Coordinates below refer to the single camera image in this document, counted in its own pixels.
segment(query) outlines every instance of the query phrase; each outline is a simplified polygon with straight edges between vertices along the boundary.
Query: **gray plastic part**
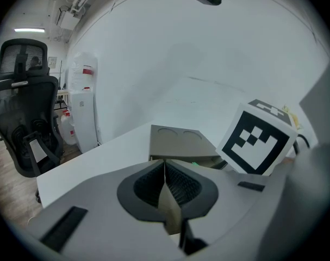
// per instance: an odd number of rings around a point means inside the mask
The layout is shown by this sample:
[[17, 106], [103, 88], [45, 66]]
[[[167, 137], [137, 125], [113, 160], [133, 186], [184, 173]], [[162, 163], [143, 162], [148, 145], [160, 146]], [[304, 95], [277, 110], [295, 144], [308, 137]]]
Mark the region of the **gray plastic part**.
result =
[[36, 260], [45, 261], [70, 261], [70, 259], [62, 256], [60, 253], [53, 251], [42, 242], [35, 239], [30, 233], [21, 227], [8, 222], [8, 227], [12, 234], [22, 243], [22, 245], [31, 252]]
[[156, 125], [151, 126], [149, 155], [167, 159], [219, 157], [201, 132]]
[[300, 102], [320, 144], [330, 142], [330, 62]]
[[[279, 164], [269, 177], [241, 175], [175, 161], [211, 179], [219, 198], [210, 212], [189, 220], [195, 239], [208, 244], [186, 256], [162, 223], [143, 222], [119, 204], [123, 179], [155, 163], [134, 165], [89, 179], [30, 221], [41, 239], [72, 206], [88, 213], [62, 255], [72, 260], [280, 260], [306, 239], [330, 207], [330, 145], [300, 152], [293, 163]], [[262, 184], [262, 192], [237, 186]]]
[[195, 170], [186, 169], [187, 167], [178, 165], [178, 162], [172, 160], [166, 160], [165, 165], [166, 184], [181, 208], [182, 219], [205, 216], [219, 196], [218, 188], [214, 182], [203, 177], [201, 173], [197, 173], [200, 170], [205, 170], [205, 167]]
[[293, 163], [277, 165], [244, 217], [188, 259], [282, 260], [308, 237], [329, 206], [330, 145], [325, 145], [301, 152]]
[[116, 190], [122, 180], [155, 162], [133, 165], [84, 181], [31, 219], [27, 230], [40, 239], [72, 206], [77, 206], [87, 209], [88, 213], [61, 250], [62, 255], [72, 260], [184, 257], [163, 223], [135, 219], [117, 199]]
[[214, 243], [231, 229], [260, 198], [261, 192], [238, 186], [241, 181], [267, 185], [268, 176], [240, 174], [213, 169], [198, 169], [184, 161], [175, 160], [187, 169], [209, 178], [218, 187], [219, 196], [210, 212], [204, 216], [189, 220], [189, 226], [195, 238], [208, 244]]

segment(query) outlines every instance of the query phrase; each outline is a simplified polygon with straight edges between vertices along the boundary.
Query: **white tabletop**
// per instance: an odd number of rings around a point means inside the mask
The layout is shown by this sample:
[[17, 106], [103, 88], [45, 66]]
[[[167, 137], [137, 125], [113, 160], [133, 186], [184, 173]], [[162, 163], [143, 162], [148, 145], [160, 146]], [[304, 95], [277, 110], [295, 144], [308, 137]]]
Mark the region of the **white tabletop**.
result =
[[170, 121], [162, 118], [144, 124], [39, 176], [37, 184], [42, 205], [44, 208], [47, 207], [91, 177], [148, 161], [151, 125], [196, 129], [217, 146], [229, 126], [230, 119], [232, 117], [227, 117], [224, 123], [216, 121], [212, 124], [210, 119], [205, 119], [204, 122], [202, 120]]
[[229, 88], [218, 93], [223, 105], [201, 103], [161, 105], [162, 112], [148, 123], [64, 163], [37, 178], [43, 207], [91, 177], [148, 161], [151, 125], [199, 130], [215, 147], [222, 140], [240, 102], [254, 99]]

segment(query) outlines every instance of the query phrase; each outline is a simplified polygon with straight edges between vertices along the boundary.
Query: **cable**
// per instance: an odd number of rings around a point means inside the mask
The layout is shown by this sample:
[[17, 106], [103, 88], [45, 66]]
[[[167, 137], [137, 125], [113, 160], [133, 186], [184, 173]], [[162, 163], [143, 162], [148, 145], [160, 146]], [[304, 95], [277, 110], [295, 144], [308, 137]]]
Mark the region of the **cable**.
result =
[[293, 144], [295, 154], [299, 154], [299, 144], [295, 141]]
[[310, 149], [310, 143], [307, 141], [305, 136], [303, 136], [302, 134], [298, 134], [297, 137], [302, 138], [305, 141], [306, 146]]
[[29, 220], [27, 221], [27, 225], [29, 224], [30, 220], [31, 220], [32, 218], [35, 218], [35, 217], [36, 217], [36, 215], [34, 215], [34, 216], [32, 216], [31, 218], [29, 218]]

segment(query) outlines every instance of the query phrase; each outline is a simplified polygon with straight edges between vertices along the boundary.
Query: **white wall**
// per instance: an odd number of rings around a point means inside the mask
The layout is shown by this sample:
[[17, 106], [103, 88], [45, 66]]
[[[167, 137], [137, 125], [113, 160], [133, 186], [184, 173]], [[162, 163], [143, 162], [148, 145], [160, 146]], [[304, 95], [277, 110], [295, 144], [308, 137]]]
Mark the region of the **white wall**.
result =
[[274, 0], [294, 14], [313, 33], [314, 38], [330, 55], [330, 31], [309, 0]]
[[284, 7], [272, 0], [118, 3], [76, 34], [67, 56], [98, 58], [101, 142], [169, 115], [225, 128], [239, 102], [254, 98], [287, 104], [310, 129], [298, 103], [329, 57]]
[[62, 71], [61, 71], [61, 86], [63, 86], [65, 78], [64, 78], [64, 68], [65, 68], [65, 61], [67, 56], [67, 45], [63, 42], [55, 42], [55, 41], [49, 41], [47, 38], [36, 38], [34, 34], [28, 35], [27, 33], [19, 33], [19, 34], [12, 34], [12, 35], [0, 35], [0, 50], [3, 42], [15, 39], [15, 38], [29, 38], [41, 41], [47, 45], [48, 48], [48, 57], [57, 57], [57, 63], [55, 69], [50, 69], [50, 75], [55, 76], [56, 78], [59, 78], [59, 71], [60, 71], [60, 63], [61, 60], [63, 61], [62, 64]]

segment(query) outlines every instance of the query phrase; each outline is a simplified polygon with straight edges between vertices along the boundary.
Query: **office chair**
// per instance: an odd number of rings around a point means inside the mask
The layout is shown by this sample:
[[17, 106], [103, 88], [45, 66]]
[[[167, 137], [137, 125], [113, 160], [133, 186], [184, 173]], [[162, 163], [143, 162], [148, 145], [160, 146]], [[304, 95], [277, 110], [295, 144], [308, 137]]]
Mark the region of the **office chair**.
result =
[[[0, 51], [0, 136], [17, 171], [37, 177], [60, 164], [63, 140], [54, 114], [58, 80], [48, 75], [47, 46], [6, 41]], [[36, 200], [40, 203], [38, 191]]]

